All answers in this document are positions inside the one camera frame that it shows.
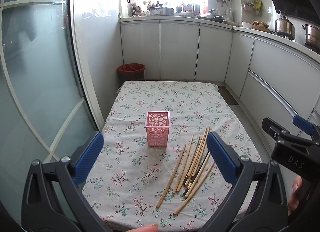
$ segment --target trash can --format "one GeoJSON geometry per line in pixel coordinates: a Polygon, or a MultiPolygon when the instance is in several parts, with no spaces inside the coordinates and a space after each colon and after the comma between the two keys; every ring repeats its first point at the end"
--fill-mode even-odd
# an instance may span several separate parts
{"type": "Polygon", "coordinates": [[[144,80],[145,65],[141,63],[128,63],[117,68],[121,84],[127,80],[144,80]]]}

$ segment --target pen holder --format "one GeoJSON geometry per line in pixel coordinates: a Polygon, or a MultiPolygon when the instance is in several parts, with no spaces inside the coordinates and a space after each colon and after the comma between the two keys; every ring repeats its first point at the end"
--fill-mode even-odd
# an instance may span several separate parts
{"type": "Polygon", "coordinates": [[[171,128],[169,111],[148,111],[145,126],[148,146],[167,146],[169,128],[171,128]]]}

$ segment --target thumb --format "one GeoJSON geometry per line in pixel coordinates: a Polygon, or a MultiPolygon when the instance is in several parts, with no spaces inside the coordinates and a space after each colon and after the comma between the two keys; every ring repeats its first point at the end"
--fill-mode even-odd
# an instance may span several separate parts
{"type": "Polygon", "coordinates": [[[127,232],[158,232],[158,225],[157,224],[146,225],[141,228],[128,230],[127,232]]]}
{"type": "Polygon", "coordinates": [[[301,176],[295,177],[292,183],[292,193],[295,193],[297,189],[299,189],[301,186],[302,186],[301,176]]]}

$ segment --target floral tablecloth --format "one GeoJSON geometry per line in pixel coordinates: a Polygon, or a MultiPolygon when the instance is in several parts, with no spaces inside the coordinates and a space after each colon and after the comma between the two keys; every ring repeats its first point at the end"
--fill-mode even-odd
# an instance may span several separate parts
{"type": "MultiPolygon", "coordinates": [[[[172,194],[181,161],[176,178],[159,209],[156,204],[184,144],[188,147],[192,135],[196,142],[207,125],[239,155],[250,155],[253,161],[260,161],[244,127],[221,97],[216,85],[169,81],[125,82],[103,128],[104,147],[88,175],[83,195],[100,218],[114,229],[126,231],[152,223],[159,224],[160,231],[199,229],[231,188],[216,165],[179,215],[173,215],[183,201],[183,188],[172,194]],[[170,111],[172,127],[167,147],[147,146],[144,128],[147,111],[170,111]]],[[[212,162],[210,158],[205,170],[212,162]]],[[[254,186],[240,214],[247,209],[253,192],[254,186]]]]}

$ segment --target stainless steel pot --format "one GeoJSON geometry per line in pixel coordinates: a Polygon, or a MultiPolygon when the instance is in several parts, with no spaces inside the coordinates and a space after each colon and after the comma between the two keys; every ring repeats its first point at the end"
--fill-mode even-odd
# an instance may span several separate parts
{"type": "Polygon", "coordinates": [[[320,50],[320,29],[308,24],[303,25],[302,28],[306,31],[306,44],[320,50]]]}
{"type": "Polygon", "coordinates": [[[170,15],[173,16],[174,9],[171,7],[149,7],[150,15],[170,15]]]}
{"type": "Polygon", "coordinates": [[[281,37],[287,37],[289,40],[294,40],[294,26],[285,15],[282,15],[282,13],[283,11],[280,11],[280,18],[278,18],[275,22],[276,34],[281,37]]]}

